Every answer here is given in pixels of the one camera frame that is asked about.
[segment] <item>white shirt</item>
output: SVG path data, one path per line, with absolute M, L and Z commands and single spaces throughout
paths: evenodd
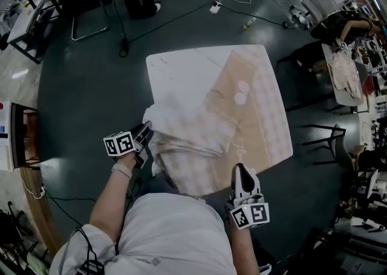
M 118 255 L 103 231 L 89 224 L 83 230 L 106 275 L 236 274 L 221 218 L 205 202 L 188 196 L 153 193 L 139 198 L 126 215 Z M 50 275 L 75 275 L 86 260 L 88 246 L 77 232 L 59 274 L 65 247 L 55 256 Z

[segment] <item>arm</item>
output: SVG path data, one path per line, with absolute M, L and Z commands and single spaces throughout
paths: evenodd
M 238 230 L 234 220 L 230 222 L 231 251 L 237 275 L 259 275 L 250 230 Z
M 113 242 L 117 242 L 125 211 L 125 197 L 135 166 L 135 153 L 122 156 L 118 164 L 125 166 L 130 172 L 127 175 L 113 170 L 108 183 L 98 198 L 90 216 L 90 224 L 105 232 Z
M 345 38 L 348 32 L 350 32 L 351 28 L 361 28 L 361 29 L 368 29 L 368 30 L 371 29 L 368 21 L 348 21 L 345 24 L 343 31 L 341 32 L 341 35 L 340 35 L 340 40 L 342 42 L 345 41 Z

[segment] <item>gray floor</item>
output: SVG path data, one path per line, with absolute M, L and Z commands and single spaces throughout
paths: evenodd
M 117 0 L 117 5 L 132 39 L 205 2 L 162 0 L 161 11 L 145 21 L 130 21 L 123 0 Z M 269 0 L 253 0 L 250 5 L 225 0 L 224 4 L 271 21 L 288 20 L 287 12 Z M 215 45 L 263 44 L 275 68 L 286 107 L 320 94 L 317 82 L 308 72 L 293 63 L 276 65 L 278 59 L 313 40 L 308 31 L 284 30 L 266 21 L 256 21 L 248 31 L 242 31 L 248 16 L 223 8 L 212 15 L 208 6 L 137 40 L 131 44 L 129 56 L 122 59 L 118 56 L 120 24 L 112 5 L 108 10 L 110 31 L 75 43 L 70 39 L 70 24 L 65 24 L 57 29 L 45 56 L 37 108 L 41 157 L 45 161 L 42 173 L 49 195 L 98 197 L 113 164 L 106 156 L 102 138 L 139 124 L 145 109 L 153 103 L 145 64 L 150 54 Z M 79 27 L 96 27 L 101 21 L 99 13 L 95 10 L 82 16 Z M 348 129 L 347 147 L 359 143 L 357 117 L 324 111 L 333 104 L 325 102 L 289 112 L 294 155 L 259 175 L 270 203 L 271 223 L 254 230 L 253 235 L 282 264 L 297 252 L 312 227 L 332 226 L 343 172 L 337 165 L 311 165 L 317 157 L 330 160 L 330 154 L 301 147 L 301 142 L 320 137 L 321 132 L 299 126 L 339 123 Z M 61 202 L 61 206 L 86 223 L 93 204 L 69 201 Z M 56 205 L 51 204 L 51 208 L 60 233 L 67 237 L 76 224 Z

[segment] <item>black chair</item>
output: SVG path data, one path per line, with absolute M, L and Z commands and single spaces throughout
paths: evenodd
M 307 125 L 307 128 L 319 128 L 319 129 L 328 129 L 332 130 L 331 136 L 328 138 L 322 138 L 320 140 L 309 141 L 303 143 L 302 145 L 311 145 L 316 143 L 328 142 L 328 146 L 322 145 L 320 148 L 328 149 L 331 151 L 334 160 L 331 161 L 317 161 L 314 162 L 313 165 L 321 165 L 321 164 L 332 164 L 337 163 L 338 165 L 345 167 L 348 170 L 354 171 L 354 163 L 352 161 L 352 157 L 345 148 L 344 145 L 344 136 L 346 129 L 340 128 L 339 125 L 334 125 L 334 127 L 328 126 L 319 126 L 319 125 Z

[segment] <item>strap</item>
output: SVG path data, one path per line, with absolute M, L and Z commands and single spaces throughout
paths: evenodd
M 111 170 L 112 171 L 116 170 L 116 171 L 124 174 L 126 177 L 129 178 L 129 180 L 131 180 L 131 178 L 132 178 L 132 171 L 130 171 L 126 166 L 123 166 L 122 164 L 116 163 L 115 165 L 113 165 Z

